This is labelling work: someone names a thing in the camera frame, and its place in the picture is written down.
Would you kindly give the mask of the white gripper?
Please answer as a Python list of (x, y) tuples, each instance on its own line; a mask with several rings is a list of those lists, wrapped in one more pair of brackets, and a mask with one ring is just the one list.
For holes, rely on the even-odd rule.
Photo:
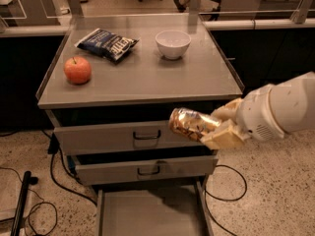
[(205, 135), (201, 143), (209, 149), (223, 149), (242, 147), (250, 137), (260, 142), (283, 139), (284, 130), (277, 123), (270, 103), (273, 87), (266, 85), (252, 90), (243, 99), (236, 98), (214, 110), (211, 115), (224, 122)]

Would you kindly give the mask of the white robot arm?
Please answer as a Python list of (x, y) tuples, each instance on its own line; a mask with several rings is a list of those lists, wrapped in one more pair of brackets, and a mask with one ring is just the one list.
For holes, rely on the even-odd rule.
[(212, 113), (220, 125), (201, 143), (210, 149), (237, 148), (248, 139), (260, 142), (315, 129), (315, 73), (252, 90)]

